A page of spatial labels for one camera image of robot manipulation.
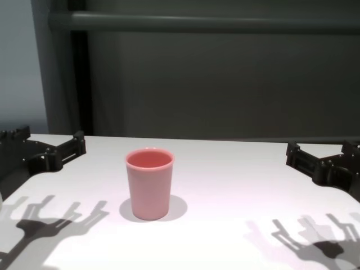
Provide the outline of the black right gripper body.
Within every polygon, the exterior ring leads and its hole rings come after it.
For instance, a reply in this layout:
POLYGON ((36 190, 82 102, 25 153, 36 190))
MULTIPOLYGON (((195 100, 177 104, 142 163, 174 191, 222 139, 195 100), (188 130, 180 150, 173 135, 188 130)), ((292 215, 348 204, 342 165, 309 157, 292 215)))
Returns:
POLYGON ((340 154, 321 158, 314 171, 314 183, 344 191, 359 202, 359 155, 340 154))

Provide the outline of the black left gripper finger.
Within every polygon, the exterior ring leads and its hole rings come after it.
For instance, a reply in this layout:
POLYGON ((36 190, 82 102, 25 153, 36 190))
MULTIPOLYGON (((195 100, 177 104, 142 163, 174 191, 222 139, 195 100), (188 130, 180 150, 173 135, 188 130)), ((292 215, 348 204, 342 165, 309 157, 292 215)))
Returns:
POLYGON ((1 161, 21 161, 25 157, 26 140, 30 137, 28 125, 1 131, 1 161))
POLYGON ((84 154, 86 154, 84 132, 78 131, 71 140, 46 149, 47 170, 59 171, 65 164, 84 154))

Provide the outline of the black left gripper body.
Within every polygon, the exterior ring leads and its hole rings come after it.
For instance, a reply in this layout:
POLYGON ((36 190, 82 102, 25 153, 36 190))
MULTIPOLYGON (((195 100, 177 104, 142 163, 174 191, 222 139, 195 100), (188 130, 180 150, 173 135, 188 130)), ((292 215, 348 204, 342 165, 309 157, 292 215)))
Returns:
POLYGON ((38 141, 1 143, 1 194, 11 195, 29 178, 63 167, 59 147, 38 141))

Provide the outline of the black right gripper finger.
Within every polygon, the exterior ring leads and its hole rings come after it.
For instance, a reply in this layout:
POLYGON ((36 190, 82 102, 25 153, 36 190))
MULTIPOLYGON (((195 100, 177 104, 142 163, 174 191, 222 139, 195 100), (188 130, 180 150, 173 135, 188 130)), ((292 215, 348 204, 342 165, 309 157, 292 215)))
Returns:
POLYGON ((286 149, 286 165, 319 182, 320 158, 303 151, 295 142, 289 142, 286 149))
POLYGON ((345 140, 341 148, 341 153, 343 160, 359 160, 359 142, 345 140))

